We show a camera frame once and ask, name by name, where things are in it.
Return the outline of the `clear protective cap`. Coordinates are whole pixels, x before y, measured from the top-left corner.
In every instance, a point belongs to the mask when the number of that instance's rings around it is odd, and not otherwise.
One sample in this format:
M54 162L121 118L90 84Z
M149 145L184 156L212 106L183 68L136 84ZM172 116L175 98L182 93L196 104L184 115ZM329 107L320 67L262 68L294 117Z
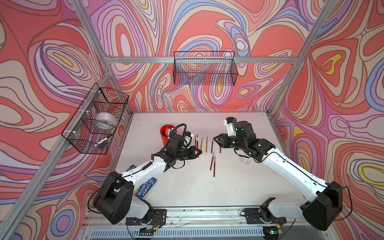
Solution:
M238 157L239 161L242 163L242 164L245 164L247 166L249 166L251 163L254 162L253 159L251 158L243 158L243 157Z

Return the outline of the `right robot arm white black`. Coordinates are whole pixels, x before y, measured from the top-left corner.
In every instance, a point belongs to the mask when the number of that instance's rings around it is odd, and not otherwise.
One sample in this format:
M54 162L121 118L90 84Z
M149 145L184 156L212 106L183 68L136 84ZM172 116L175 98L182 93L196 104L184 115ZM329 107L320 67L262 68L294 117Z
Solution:
M271 168L303 196L297 201L270 197L260 206L257 217L265 223L280 218L305 220L317 230L326 231L342 212L342 186L316 177L290 160L270 141L258 139L247 121L239 122L234 117L227 117L224 125L227 133L214 138L221 148L243 151L244 158Z

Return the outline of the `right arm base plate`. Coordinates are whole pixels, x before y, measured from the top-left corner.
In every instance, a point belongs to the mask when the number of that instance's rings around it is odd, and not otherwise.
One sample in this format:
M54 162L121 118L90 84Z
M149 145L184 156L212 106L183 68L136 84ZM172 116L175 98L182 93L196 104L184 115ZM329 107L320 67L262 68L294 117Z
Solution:
M277 224L284 225L287 223L286 218L274 217L268 209L261 208L245 208L240 212L240 216L245 217L247 224Z

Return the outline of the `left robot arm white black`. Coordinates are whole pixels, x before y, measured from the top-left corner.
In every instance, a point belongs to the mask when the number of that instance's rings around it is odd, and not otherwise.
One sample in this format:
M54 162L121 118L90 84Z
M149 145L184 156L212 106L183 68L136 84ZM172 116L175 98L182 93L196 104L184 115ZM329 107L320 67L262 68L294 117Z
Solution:
M176 161L194 160L202 154L198 147L185 147L184 143L185 137L176 134L159 152L152 154L148 162L131 171L108 174L95 196L94 207L113 225L126 218L150 223L154 218L154 207L135 196L134 191L173 168Z

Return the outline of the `red carving knife short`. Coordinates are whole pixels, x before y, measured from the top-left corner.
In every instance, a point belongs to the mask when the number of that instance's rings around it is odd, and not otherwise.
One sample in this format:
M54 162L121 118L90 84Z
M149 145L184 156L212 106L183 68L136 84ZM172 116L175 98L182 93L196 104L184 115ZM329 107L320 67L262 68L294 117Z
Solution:
M197 144L198 144L198 147L196 148L197 149L197 157L199 158L199 151L198 151L198 149L199 149L199 136L198 136L198 138L197 138Z

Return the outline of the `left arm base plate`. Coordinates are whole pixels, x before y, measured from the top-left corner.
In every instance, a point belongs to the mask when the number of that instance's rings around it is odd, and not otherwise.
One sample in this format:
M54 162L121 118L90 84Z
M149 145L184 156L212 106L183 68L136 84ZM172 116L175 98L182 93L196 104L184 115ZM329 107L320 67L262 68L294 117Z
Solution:
M162 226L166 223L167 210L166 209L154 209L142 218L126 218L127 226Z

